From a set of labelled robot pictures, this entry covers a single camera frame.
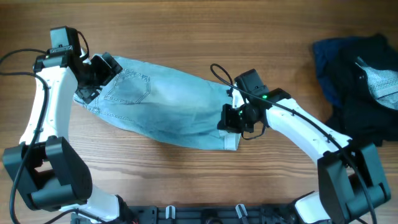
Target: denim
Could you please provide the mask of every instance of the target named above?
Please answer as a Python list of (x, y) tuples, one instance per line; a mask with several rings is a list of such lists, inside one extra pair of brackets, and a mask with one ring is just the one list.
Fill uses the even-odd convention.
[(122, 66), (90, 104), (73, 99), (115, 127), (160, 142), (206, 150), (236, 150), (240, 135), (217, 130), (232, 98), (228, 86), (160, 65), (114, 57)]

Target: clothing pile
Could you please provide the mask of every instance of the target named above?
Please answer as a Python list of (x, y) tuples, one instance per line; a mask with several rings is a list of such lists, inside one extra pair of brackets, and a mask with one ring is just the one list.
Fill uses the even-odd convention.
[(327, 39), (313, 45), (317, 79), (333, 115), (330, 128), (352, 138), (398, 141), (398, 53), (387, 39)]

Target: wooden table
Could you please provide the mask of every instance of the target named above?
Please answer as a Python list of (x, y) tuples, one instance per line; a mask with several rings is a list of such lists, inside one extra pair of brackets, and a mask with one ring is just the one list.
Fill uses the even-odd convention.
[[(68, 25), (84, 33), (93, 53), (108, 51), (215, 82), (211, 63), (234, 77), (255, 68), (270, 89), (285, 89), (325, 121), (331, 106), (315, 78), (311, 44), (382, 32), (398, 47), (398, 3), (391, 1), (90, 2), (0, 5), (0, 55), (27, 47), (48, 49), (50, 28)], [(34, 59), (32, 53), (16, 55), (1, 71), (29, 71)], [(34, 91), (32, 78), (0, 77), (0, 154), (19, 142)], [(236, 152), (185, 149), (115, 128), (73, 104), (70, 142), (88, 164), (94, 183), (130, 205), (282, 203), (318, 185), (311, 160), (272, 130), (257, 140), (241, 141)], [(398, 144), (386, 142), (379, 155), (393, 198), (376, 211), (379, 223), (395, 223)], [(0, 223), (11, 222), (11, 185), (0, 165)], [(22, 223), (55, 216), (31, 212), (20, 196), (16, 207)], [(363, 218), (371, 221), (369, 215)]]

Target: black fabric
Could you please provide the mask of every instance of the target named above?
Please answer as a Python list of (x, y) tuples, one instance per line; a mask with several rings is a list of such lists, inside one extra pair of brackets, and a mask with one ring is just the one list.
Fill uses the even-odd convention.
[(330, 77), (325, 73), (325, 67), (338, 55), (341, 48), (349, 46), (361, 38), (363, 37), (332, 38), (317, 41), (312, 45), (317, 80), (325, 98), (333, 106), (343, 107)]
[(366, 72), (356, 65), (358, 58), (378, 70), (398, 71), (398, 53), (381, 34), (343, 47), (325, 68), (343, 104), (342, 108), (333, 107), (333, 115), (326, 124), (377, 146), (382, 140), (398, 141), (398, 111), (379, 104), (371, 96)]

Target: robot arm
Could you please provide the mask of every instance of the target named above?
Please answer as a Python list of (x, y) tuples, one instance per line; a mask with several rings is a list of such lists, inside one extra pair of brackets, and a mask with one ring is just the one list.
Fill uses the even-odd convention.
[[(219, 129), (235, 133), (245, 131), (251, 133), (254, 131), (254, 124), (261, 121), (264, 127), (272, 128), (287, 136), (317, 166), (320, 191), (295, 202), (296, 214), (304, 223), (329, 219), (335, 223), (349, 223), (368, 213), (368, 203), (359, 184), (359, 178), (364, 179), (365, 190), (369, 192), (374, 208), (391, 198), (374, 144), (356, 141), (330, 129), (304, 111), (284, 90), (268, 91), (255, 70), (236, 77), (235, 86), (243, 91), (233, 90), (233, 105), (224, 105), (221, 121), (218, 124)], [(293, 110), (294, 113), (283, 109), (283, 106)], [(297, 114), (301, 114), (324, 130), (329, 135), (328, 138)], [(332, 143), (330, 138), (333, 138), (340, 148)], [(354, 158), (359, 174), (348, 175), (346, 171), (348, 161), (343, 151)]]
[[(46, 55), (37, 57), (34, 65), (35, 73), (46, 80), (50, 88), (49, 105), (40, 136), (34, 145), (35, 152), (23, 167), (18, 191), (31, 210), (52, 212), (78, 209), (81, 211), (79, 215), (89, 218), (92, 223), (135, 223), (134, 214), (121, 197), (107, 194), (93, 185), (90, 170), (68, 143), (73, 94), (89, 103), (99, 95), (101, 86), (122, 70), (109, 54), (94, 56), (89, 63), (83, 63), (77, 33), (68, 27), (53, 29), (52, 49)], [(235, 82), (239, 89), (247, 93), (294, 109), (333, 136), (344, 150), (354, 154), (375, 208), (390, 199), (389, 186), (374, 146), (352, 141), (348, 136), (331, 130), (301, 109), (285, 91), (268, 91), (255, 70), (240, 75)], [(348, 223), (369, 211), (359, 188), (358, 177), (347, 175), (341, 151), (319, 130), (278, 106), (238, 91), (231, 94), (233, 105), (224, 105), (219, 129), (235, 133), (253, 132), (254, 124), (261, 121), (264, 127), (287, 136), (318, 166), (320, 191), (295, 201), (294, 213), (298, 219), (304, 223), (329, 219), (335, 223)], [(32, 114), (20, 145), (4, 151), (3, 163), (12, 180), (27, 149), (26, 142), (31, 142), (33, 138), (43, 97), (42, 86), (38, 82)], [(40, 167), (43, 161), (49, 161), (52, 170), (37, 172), (35, 168)], [(239, 213), (239, 219), (249, 223), (243, 217), (246, 212)]]

